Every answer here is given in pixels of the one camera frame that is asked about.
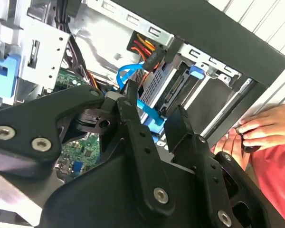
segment silver screw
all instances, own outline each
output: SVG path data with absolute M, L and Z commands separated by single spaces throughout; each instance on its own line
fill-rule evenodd
M 97 93 L 96 91 L 94 91 L 94 90 L 91 90 L 91 92 L 90 92 L 92 95 L 94 95 L 94 96 L 99 96 L 99 93 Z
M 131 104 L 130 102 L 128 102 L 128 101 L 124 101 L 124 103 L 125 103 L 126 105 L 128 105 L 128 106 L 132 106 L 132 104 Z
M 51 149 L 52 143 L 46 138 L 36 138 L 32 141 L 32 147 L 36 151 L 46 152 Z
M 201 140 L 202 143 L 205 143 L 205 142 L 206 142 L 206 140 L 205 140 L 203 137 L 201 137 L 201 136 L 199 136 L 199 140 Z
M 166 191 L 162 188 L 155 188 L 153 191 L 154 197 L 156 200 L 162 204 L 166 204 L 169 201 L 169 196 Z
M 218 218 L 226 227 L 231 227 L 232 222 L 228 214 L 226 214 L 226 212 L 224 212 L 223 210 L 219 210 Z
M 228 154 L 224 154 L 224 157 L 228 160 L 231 161 L 231 157 Z
M 0 140 L 9 140 L 16 135 L 13 128 L 8 126 L 0 126 Z

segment finger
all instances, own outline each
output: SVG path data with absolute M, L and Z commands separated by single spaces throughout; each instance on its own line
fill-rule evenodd
M 217 154 L 218 152 L 221 152 L 223 151 L 223 147 L 225 145 L 225 142 L 226 142 L 227 138 L 226 136 L 223 136 L 223 138 L 221 138 L 217 145 L 215 146 L 215 149 L 214 149 L 214 154 Z
M 243 135 L 244 139 L 256 139 L 256 138 L 264 138 L 272 135 L 285 135 L 284 128 L 277 125 L 269 125 L 264 127 L 258 127 L 251 132 L 248 132 Z
M 227 138 L 225 145 L 223 147 L 223 150 L 222 150 L 223 152 L 229 153 L 231 155 L 232 148 L 233 148 L 233 141 L 234 141 L 236 135 L 237 135 L 237 133 L 236 133 L 235 129 L 231 129 L 229 131 L 228 138 Z
M 242 166 L 242 148 L 241 148 L 241 136 L 237 135 L 233 142 L 232 157 L 237 163 Z
M 258 139 L 247 139 L 243 141 L 244 146 L 265 146 L 266 148 L 276 145 L 284 145 L 284 135 L 272 135 Z
M 250 122 L 250 121 L 252 121 L 252 120 L 256 120 L 256 119 L 268 117 L 269 114 L 270 114 L 270 113 L 268 113 L 268 112 L 269 112 L 269 110 L 268 110 L 268 111 L 265 111 L 265 112 L 262 112 L 262 113 L 259 113 L 259 114 L 257 114 L 257 115 L 253 115 L 253 116 L 251 116 L 251 117 L 247 117 L 247 118 L 245 118 L 245 119 L 243 119 L 243 120 L 240 120 L 239 123 L 240 123 L 240 124 L 245 124 L 245 123 L 248 123 L 248 122 Z
M 263 118 L 255 119 L 255 120 L 249 121 L 248 123 L 245 123 L 242 126 L 240 126 L 238 128 L 238 132 L 245 133 L 247 131 L 256 129 L 258 127 L 272 125 L 275 122 L 276 122 L 275 118 L 271 118 L 271 117 L 263 117 Z

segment metal panel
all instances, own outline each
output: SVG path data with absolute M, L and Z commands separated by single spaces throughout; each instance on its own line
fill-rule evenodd
M 114 2 L 266 86 L 285 69 L 285 56 L 205 0 L 166 0 L 164 10 L 159 1 Z

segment black connector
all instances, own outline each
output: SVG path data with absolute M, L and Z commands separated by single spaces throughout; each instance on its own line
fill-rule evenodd
M 152 71 L 156 65 L 162 61 L 162 59 L 166 56 L 166 51 L 163 49 L 162 45 L 156 47 L 155 51 L 153 51 L 152 55 L 144 62 L 142 67 L 146 71 Z

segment wire bundle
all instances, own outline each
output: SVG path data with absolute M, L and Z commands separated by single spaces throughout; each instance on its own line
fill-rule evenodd
M 55 22 L 56 27 L 70 34 L 70 38 L 67 43 L 67 48 L 71 53 L 71 57 L 67 55 L 67 52 L 64 54 L 64 60 L 69 66 L 69 69 L 84 77 L 86 82 L 90 85 L 93 85 L 98 89 L 97 82 L 94 76 L 87 70 L 85 60 L 83 59 L 82 53 L 74 36 L 71 33 L 69 28 L 69 17 L 67 16 L 67 4 L 68 0 L 57 0 L 56 4 L 56 15 Z

